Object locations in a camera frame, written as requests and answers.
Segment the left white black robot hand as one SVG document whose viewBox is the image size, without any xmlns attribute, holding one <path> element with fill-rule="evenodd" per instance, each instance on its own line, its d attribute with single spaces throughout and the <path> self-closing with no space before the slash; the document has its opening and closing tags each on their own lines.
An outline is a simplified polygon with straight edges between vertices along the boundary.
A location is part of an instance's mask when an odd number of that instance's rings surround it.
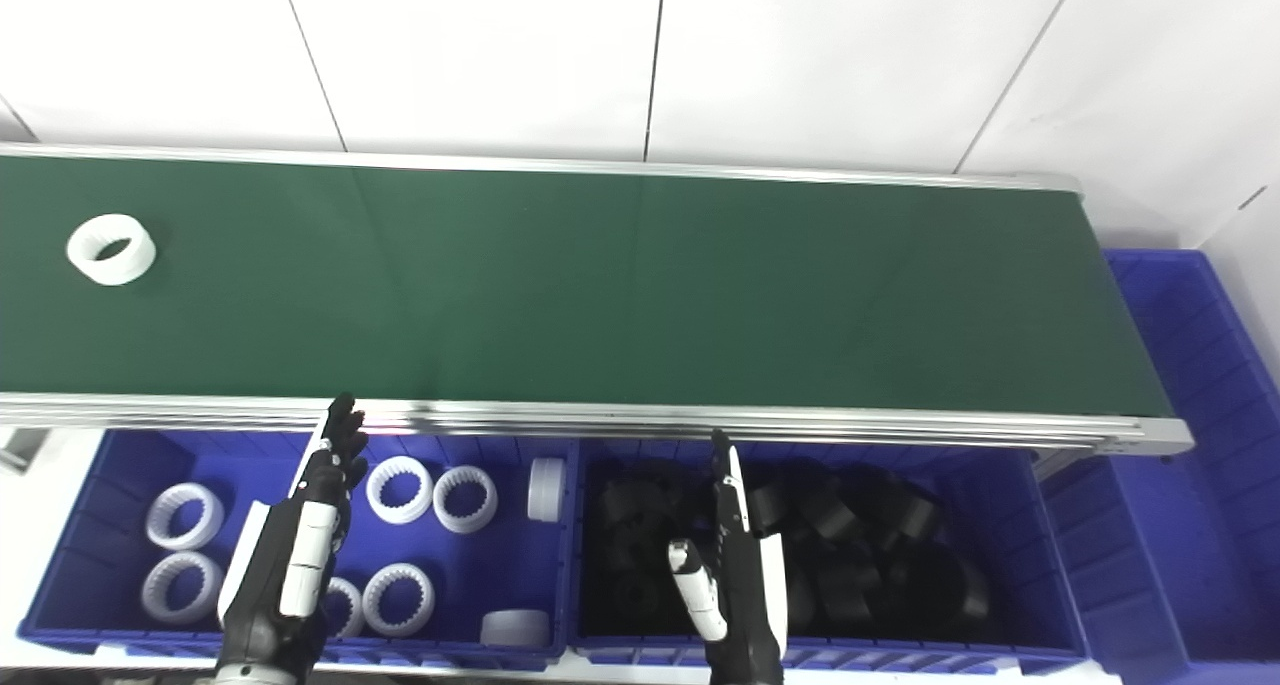
<svg viewBox="0 0 1280 685">
<path fill-rule="evenodd" d="M 364 412 L 340 393 L 314 430 L 289 496 L 265 510 L 227 583 L 216 684 L 303 684 L 323 654 L 324 600 L 351 521 L 351 493 L 367 474 Z"/>
</svg>

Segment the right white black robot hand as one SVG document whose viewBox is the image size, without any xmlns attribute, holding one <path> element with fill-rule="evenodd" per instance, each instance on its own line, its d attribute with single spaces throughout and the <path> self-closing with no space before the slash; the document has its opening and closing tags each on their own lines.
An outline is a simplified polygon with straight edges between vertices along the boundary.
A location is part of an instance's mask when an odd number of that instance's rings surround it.
<svg viewBox="0 0 1280 685">
<path fill-rule="evenodd" d="M 758 522 L 736 444 L 719 429 L 710 442 L 713 552 L 704 556 L 694 540 L 672 539 L 668 568 L 704 643 L 709 681 L 782 684 L 788 631 L 782 540 Z"/>
</svg>

